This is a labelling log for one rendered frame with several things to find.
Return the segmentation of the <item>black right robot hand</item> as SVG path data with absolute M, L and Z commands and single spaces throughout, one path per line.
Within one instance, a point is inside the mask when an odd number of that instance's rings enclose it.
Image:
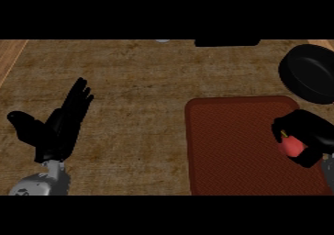
M 310 168 L 325 153 L 334 153 L 334 125 L 307 110 L 296 109 L 287 116 L 278 117 L 272 132 L 278 143 L 284 142 L 285 136 L 303 143 L 300 153 L 287 153 L 288 158 L 303 167 Z

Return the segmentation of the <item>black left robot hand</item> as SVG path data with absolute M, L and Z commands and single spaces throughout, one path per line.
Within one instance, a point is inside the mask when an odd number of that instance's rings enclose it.
M 18 140 L 36 148 L 35 162 L 64 161 L 73 154 L 80 124 L 94 100 L 91 87 L 83 78 L 76 80 L 63 106 L 40 122 L 23 111 L 11 111 L 8 120 L 17 131 Z

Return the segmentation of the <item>red bell pepper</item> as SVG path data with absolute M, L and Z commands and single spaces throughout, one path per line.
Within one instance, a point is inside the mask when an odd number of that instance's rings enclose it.
M 299 138 L 288 135 L 285 131 L 281 131 L 281 142 L 278 143 L 279 151 L 290 157 L 297 157 L 307 145 Z

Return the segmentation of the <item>red-brown tray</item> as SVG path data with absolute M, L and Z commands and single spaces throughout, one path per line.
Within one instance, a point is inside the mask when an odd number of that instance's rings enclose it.
M 299 108 L 284 95 L 195 98 L 185 105 L 195 195 L 329 196 L 322 165 L 304 168 L 278 149 L 272 124 Z

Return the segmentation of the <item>black pot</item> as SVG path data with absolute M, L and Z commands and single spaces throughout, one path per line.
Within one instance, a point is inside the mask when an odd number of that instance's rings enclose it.
M 281 81 L 310 103 L 334 103 L 334 51 L 319 45 L 293 47 L 278 65 Z

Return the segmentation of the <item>black appliance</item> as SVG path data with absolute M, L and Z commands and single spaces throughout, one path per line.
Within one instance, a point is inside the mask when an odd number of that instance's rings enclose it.
M 257 46 L 260 39 L 197 39 L 195 47 Z

